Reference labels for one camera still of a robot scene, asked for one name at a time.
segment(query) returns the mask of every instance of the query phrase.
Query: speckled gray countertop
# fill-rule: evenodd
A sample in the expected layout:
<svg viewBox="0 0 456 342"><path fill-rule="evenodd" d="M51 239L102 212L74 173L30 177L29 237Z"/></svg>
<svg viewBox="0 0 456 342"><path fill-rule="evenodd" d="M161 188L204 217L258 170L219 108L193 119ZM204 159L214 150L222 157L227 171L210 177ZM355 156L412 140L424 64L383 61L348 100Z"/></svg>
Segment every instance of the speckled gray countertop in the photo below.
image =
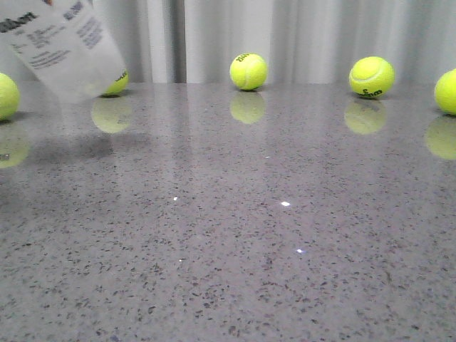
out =
<svg viewBox="0 0 456 342"><path fill-rule="evenodd" d="M456 341L456 118L432 85L19 87L0 341Z"/></svg>

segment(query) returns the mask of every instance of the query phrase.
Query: wilson packaging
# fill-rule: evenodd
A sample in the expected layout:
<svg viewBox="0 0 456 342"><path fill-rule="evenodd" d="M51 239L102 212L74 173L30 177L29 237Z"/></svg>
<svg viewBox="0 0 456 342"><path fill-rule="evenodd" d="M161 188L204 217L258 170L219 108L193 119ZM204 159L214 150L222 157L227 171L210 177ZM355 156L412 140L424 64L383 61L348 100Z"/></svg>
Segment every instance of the wilson packaging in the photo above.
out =
<svg viewBox="0 0 456 342"><path fill-rule="evenodd" d="M62 102L102 95L126 69L87 0L2 1L0 38Z"/></svg>

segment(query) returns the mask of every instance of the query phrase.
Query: tennis ball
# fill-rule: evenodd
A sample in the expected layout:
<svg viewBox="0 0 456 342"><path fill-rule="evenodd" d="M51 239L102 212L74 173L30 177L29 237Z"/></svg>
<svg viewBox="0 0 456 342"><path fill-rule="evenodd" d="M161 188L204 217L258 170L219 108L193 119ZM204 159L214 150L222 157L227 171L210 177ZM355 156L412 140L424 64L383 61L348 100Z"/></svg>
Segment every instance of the tennis ball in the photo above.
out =
<svg viewBox="0 0 456 342"><path fill-rule="evenodd" d="M446 160L456 160L456 118L445 115L427 127L425 142L428 150Z"/></svg>
<svg viewBox="0 0 456 342"><path fill-rule="evenodd" d="M259 121L264 115L266 105L259 93L237 92L229 104L231 115L247 125Z"/></svg>
<svg viewBox="0 0 456 342"><path fill-rule="evenodd" d="M355 100L347 105L344 119L352 132L367 135L385 125L386 109L380 101Z"/></svg>
<svg viewBox="0 0 456 342"><path fill-rule="evenodd" d="M123 97L97 98L92 107L92 121L105 133L119 133L130 125L132 109Z"/></svg>
<svg viewBox="0 0 456 342"><path fill-rule="evenodd" d="M268 67L261 56L255 53L243 53L231 63L229 74L239 89L254 90L266 80Z"/></svg>
<svg viewBox="0 0 456 342"><path fill-rule="evenodd" d="M30 140L26 131L15 122L0 123L0 169L17 166L27 158Z"/></svg>
<svg viewBox="0 0 456 342"><path fill-rule="evenodd" d="M348 82L355 93L374 98L393 86L394 68L381 57L362 58L352 67Z"/></svg>
<svg viewBox="0 0 456 342"><path fill-rule="evenodd" d="M19 106L21 94L9 76L0 73L0 121L9 119Z"/></svg>
<svg viewBox="0 0 456 342"><path fill-rule="evenodd" d="M125 70L120 77L114 81L113 84L106 89L103 96L113 96L119 94L128 84L128 72Z"/></svg>
<svg viewBox="0 0 456 342"><path fill-rule="evenodd" d="M441 110L456 115L456 69L440 77L435 84L434 98Z"/></svg>

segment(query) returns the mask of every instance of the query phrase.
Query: white curtain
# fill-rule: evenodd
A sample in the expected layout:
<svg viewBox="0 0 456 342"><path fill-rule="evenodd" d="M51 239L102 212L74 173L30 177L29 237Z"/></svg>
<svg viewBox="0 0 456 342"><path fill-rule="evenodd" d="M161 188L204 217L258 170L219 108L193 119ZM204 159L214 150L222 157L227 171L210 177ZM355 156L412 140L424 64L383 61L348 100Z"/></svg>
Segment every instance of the white curtain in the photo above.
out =
<svg viewBox="0 0 456 342"><path fill-rule="evenodd" d="M433 83L456 68L456 0L93 0L135 82L229 81L239 53L269 64L268 83L345 81L382 56L399 82ZM0 72L33 75L12 53Z"/></svg>

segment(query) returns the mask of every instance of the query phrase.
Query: table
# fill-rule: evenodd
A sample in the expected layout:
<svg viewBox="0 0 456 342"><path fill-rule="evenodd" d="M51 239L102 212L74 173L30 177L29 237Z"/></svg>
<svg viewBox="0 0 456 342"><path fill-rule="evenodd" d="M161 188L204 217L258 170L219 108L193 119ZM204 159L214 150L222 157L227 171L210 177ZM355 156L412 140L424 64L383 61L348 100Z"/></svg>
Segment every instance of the table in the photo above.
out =
<svg viewBox="0 0 456 342"><path fill-rule="evenodd" d="M19 87L0 341L456 341L456 118L432 85Z"/></svg>

